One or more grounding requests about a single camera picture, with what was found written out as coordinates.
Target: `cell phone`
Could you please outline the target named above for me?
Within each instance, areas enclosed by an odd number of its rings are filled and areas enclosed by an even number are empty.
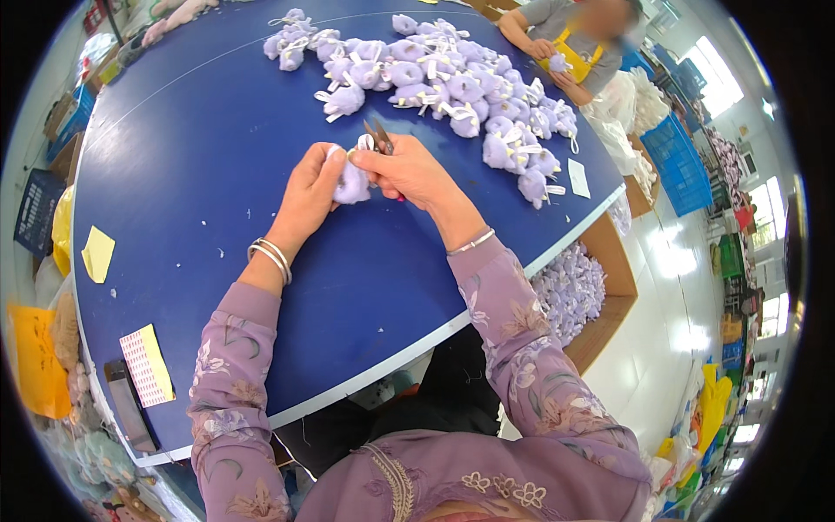
[[[136,394],[134,382],[130,378],[128,366],[124,359],[106,362],[104,364],[104,378],[110,387],[116,405],[116,413],[124,427],[124,437],[137,451],[152,453],[159,449],[148,430],[148,424],[139,408],[139,396]]]

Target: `silver bangle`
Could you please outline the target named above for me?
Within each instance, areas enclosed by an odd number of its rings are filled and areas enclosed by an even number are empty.
[[[263,246],[257,245],[256,243],[251,244],[249,248],[246,249],[246,257],[248,258],[248,261],[252,261],[252,251],[255,250],[261,252],[265,256],[272,259],[272,262],[276,263],[276,266],[278,266],[278,270],[281,272],[281,277],[284,279],[283,286],[287,286],[289,284],[287,283],[287,270],[284,268],[284,265],[281,264],[281,261],[278,261],[278,258],[275,257],[272,252],[268,251]]]
[[[475,241],[470,241],[469,243],[467,243],[466,245],[462,246],[461,248],[456,248],[456,249],[455,249],[455,250],[453,250],[453,251],[447,251],[447,256],[456,256],[457,254],[460,254],[461,252],[466,252],[466,251],[468,251],[468,250],[469,250],[469,249],[471,249],[471,248],[475,248],[476,246],[481,245],[481,244],[482,244],[482,243],[484,243],[486,240],[488,240],[488,239],[490,239],[491,237],[495,236],[495,234],[496,234],[496,231],[495,231],[494,229],[492,229],[492,228],[491,228],[491,229],[490,229],[490,232],[488,232],[487,234],[484,234],[483,236],[479,237],[477,240],[475,240]]]
[[[284,252],[281,251],[281,248],[273,245],[272,243],[270,243],[269,241],[267,241],[263,237],[259,237],[258,239],[255,240],[256,245],[260,245],[261,243],[264,243],[265,245],[269,246],[278,255],[279,259],[281,259],[281,262],[284,263],[285,270],[287,270],[287,285],[292,283],[293,282],[293,272],[290,270],[290,263],[287,262],[287,258],[284,257]]]

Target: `gray shirt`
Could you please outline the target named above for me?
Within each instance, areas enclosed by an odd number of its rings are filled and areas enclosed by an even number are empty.
[[[573,0],[534,0],[519,7],[519,12],[524,15],[529,24],[534,26],[528,31],[530,39],[544,38],[553,42],[565,30],[566,20],[578,8],[579,6]],[[584,59],[590,59],[599,45],[594,40],[573,33],[565,40],[565,43]],[[615,76],[620,64],[619,55],[604,51],[581,85],[592,94],[599,93]]]

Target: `yellow sticky note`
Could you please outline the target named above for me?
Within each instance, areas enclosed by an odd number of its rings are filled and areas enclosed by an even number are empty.
[[[20,398],[33,412],[49,418],[69,415],[67,372],[55,357],[49,325],[54,310],[31,307],[8,307],[18,352]]]
[[[173,401],[171,377],[159,352],[154,326],[142,327],[120,338],[119,344],[142,407]]]
[[[107,278],[107,269],[110,267],[110,258],[113,257],[113,248],[116,241],[95,226],[90,227],[90,235],[87,236],[87,245],[81,251],[84,259],[84,266],[87,268],[87,275],[96,283],[103,283]]]

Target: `white paper slip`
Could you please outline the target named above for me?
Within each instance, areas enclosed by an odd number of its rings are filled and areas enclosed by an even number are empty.
[[[571,179],[571,191],[576,195],[591,199],[589,182],[585,178],[585,167],[579,161],[569,158],[569,178]]]

